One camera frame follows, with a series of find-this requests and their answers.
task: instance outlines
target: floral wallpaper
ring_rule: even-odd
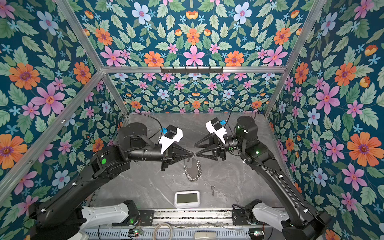
[[[0,208],[1,240],[30,239],[28,229],[34,220],[28,220],[28,206],[53,197],[77,176],[95,152],[115,144],[121,126],[119,113],[120,109],[100,81],[3,203]],[[11,137],[11,134],[0,135],[2,143],[9,142]]]
[[[129,111],[156,113],[215,113],[233,107],[262,113],[279,77],[275,73],[111,75]]]
[[[269,115],[296,188],[333,217],[327,240],[384,239],[383,9],[329,1]]]
[[[80,10],[74,2],[75,9]],[[94,68],[56,5],[0,1],[0,179]]]

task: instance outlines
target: diagonal metal bar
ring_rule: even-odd
[[[255,67],[129,67],[129,66],[121,66],[121,67],[103,67],[104,73],[173,73],[177,71],[181,72],[190,72],[191,70],[195,70],[196,73],[199,70],[207,71],[210,69],[211,73],[219,72],[223,69],[224,73],[284,73],[286,67],[284,66],[255,66]]]
[[[282,77],[279,79],[279,82],[277,83],[275,90],[273,91],[273,94],[271,96],[271,99],[269,100],[268,103],[268,108],[265,111],[265,117],[268,117],[269,113],[271,112],[274,104],[277,101],[278,96],[280,95],[283,87],[284,87],[284,82],[288,79],[293,65],[295,64],[301,49],[304,47],[304,44],[317,20],[319,17],[319,14],[321,12],[321,9],[323,8],[324,4],[327,2],[327,0],[317,0],[316,2],[313,3],[312,8],[308,14],[307,19],[305,20],[305,23],[303,25],[303,28],[301,30],[301,34],[298,37],[295,46],[293,47],[293,50],[288,58],[287,64],[286,64],[286,71],[282,75]]]
[[[12,190],[28,172],[39,156],[45,151],[47,145],[53,141],[59,133],[65,122],[84,102],[84,99],[97,86],[103,73],[96,72],[89,82],[79,91],[72,101],[56,117],[54,122],[40,135],[33,143],[23,157],[15,164],[13,168],[4,176],[0,182],[0,205],[9,196]]]
[[[67,20],[72,31],[75,33],[80,44],[87,53],[89,59],[92,61],[96,70],[99,71],[103,67],[103,64],[97,54],[96,50],[93,48],[91,42],[89,41],[87,35],[85,35],[84,28],[81,26],[80,21],[78,20],[76,14],[74,13],[71,5],[67,0],[56,0],[57,6],[59,7],[61,13]]]
[[[109,74],[104,74],[103,81],[104,81],[105,85],[107,86],[107,88],[109,89],[109,91],[111,93],[111,96],[115,100],[116,104],[119,106],[120,111],[122,112],[122,114],[128,113],[128,109],[125,106],[125,104],[124,104],[124,102],[123,102],[123,100],[121,98],[121,95],[118,92],[116,86],[113,84],[112,79],[109,76]]]

